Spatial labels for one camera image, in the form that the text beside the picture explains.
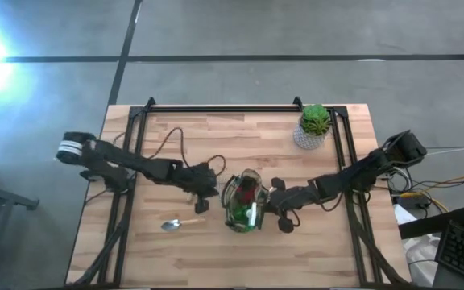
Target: butcher block tabletop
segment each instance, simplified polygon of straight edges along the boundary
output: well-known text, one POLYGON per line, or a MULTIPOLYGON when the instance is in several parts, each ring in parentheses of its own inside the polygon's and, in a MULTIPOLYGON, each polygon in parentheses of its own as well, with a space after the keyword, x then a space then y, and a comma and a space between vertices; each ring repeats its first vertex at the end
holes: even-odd
MULTIPOLYGON (((365 104, 346 106, 355 149, 361 159, 377 148, 370 112, 365 104)), ((126 129, 131 106, 110 106, 101 139, 112 142, 126 129)), ((299 113, 148 113, 143 156, 157 150, 174 127, 184 130, 184 153, 189 164, 221 154, 226 170, 218 177, 218 190, 232 175, 256 170, 263 185, 279 177, 288 187, 338 172, 334 137, 323 147, 304 150, 293 141, 299 113)), ((343 152, 348 158, 342 120, 338 118, 343 152)), ((122 138, 116 145, 122 146, 122 138)), ((173 133, 157 157, 181 160, 180 132, 173 133)), ((220 159, 210 163, 216 172, 220 159)), ((102 182, 89 186, 87 199, 104 190, 102 182)), ((112 193, 91 200, 83 210, 66 282, 78 279, 93 262, 105 240, 112 193)), ((325 206, 330 207, 335 201, 325 206)), ((153 184, 139 174, 122 270, 122 287, 142 288, 250 288, 250 287, 353 287, 358 285, 354 251, 344 199, 332 212, 319 205, 297 211, 301 226, 291 234, 279 231, 277 219, 267 213, 262 230, 236 233, 225 226, 219 197, 209 199, 210 210, 194 213, 188 194, 172 186, 153 184), (204 218, 164 232, 168 220, 204 218)), ((371 192, 368 203, 375 243, 388 262, 410 280, 408 265, 392 201, 386 190, 371 192)), ((373 280, 366 248, 363 256, 368 279, 373 280)), ((117 246, 110 256, 109 279, 114 273, 117 246)))

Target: concrete floor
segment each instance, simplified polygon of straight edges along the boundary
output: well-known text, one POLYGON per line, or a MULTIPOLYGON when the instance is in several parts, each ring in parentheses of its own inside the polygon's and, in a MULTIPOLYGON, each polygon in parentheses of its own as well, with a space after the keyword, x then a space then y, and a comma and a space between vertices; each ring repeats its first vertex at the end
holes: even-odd
MULTIPOLYGON (((119 56, 134 0, 0 1, 0 56, 119 56)), ((464 54, 464 0, 145 0, 131 56, 464 54)), ((62 285, 87 183, 53 160, 65 131, 98 134, 117 63, 0 64, 0 188, 40 199, 16 209, 0 288, 62 285)), ((426 147, 464 146, 464 61, 128 64, 118 104, 370 106, 379 142, 411 129, 426 147)), ((464 152, 411 169, 464 175, 464 152)), ((464 185, 433 195, 464 206, 464 185)))

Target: textured white pot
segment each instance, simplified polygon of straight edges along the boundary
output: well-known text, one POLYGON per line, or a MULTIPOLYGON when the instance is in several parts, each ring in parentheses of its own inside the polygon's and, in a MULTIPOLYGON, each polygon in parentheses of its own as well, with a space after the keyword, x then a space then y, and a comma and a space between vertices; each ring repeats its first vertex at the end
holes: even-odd
POLYGON ((311 150, 321 146, 324 143, 328 133, 329 132, 327 131, 327 133, 320 136, 307 134, 304 132, 304 129, 302 129, 300 124, 298 124, 296 125, 296 128, 293 131, 293 138, 295 139, 296 145, 304 149, 311 150))

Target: succulent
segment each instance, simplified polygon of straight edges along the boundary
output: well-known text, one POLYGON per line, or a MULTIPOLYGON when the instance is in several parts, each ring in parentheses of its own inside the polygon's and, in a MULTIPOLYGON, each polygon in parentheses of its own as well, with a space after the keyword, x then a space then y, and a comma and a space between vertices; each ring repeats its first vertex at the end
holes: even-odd
POLYGON ((304 132, 310 135, 321 136, 330 128, 330 116, 322 105, 310 105, 304 108, 300 120, 304 132))

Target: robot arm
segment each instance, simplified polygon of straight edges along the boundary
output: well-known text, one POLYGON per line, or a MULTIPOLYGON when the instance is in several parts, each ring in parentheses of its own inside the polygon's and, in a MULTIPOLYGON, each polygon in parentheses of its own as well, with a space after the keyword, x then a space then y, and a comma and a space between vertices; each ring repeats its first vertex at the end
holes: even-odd
POLYGON ((106 141, 96 140, 96 136, 89 133, 66 132, 56 158, 65 164, 86 167, 87 170, 80 173, 82 177, 91 181, 100 176, 107 188, 115 193, 123 193, 129 188, 127 168, 142 173, 156 184, 176 186, 198 197, 196 213, 208 210, 206 198, 219 194, 215 189, 216 174, 207 163, 185 168, 178 159, 144 158, 106 141))
POLYGON ((409 130, 389 138, 378 149, 355 164, 336 174, 326 174, 308 180, 307 186, 286 188, 279 179, 271 180, 273 191, 266 206, 266 212, 279 215, 279 228, 283 232, 293 231, 293 224, 287 218, 289 210, 301 209, 311 204, 324 204, 335 199, 339 193, 351 189, 367 192, 375 184, 377 176, 390 172, 394 167, 408 168, 420 163, 427 151, 409 130))

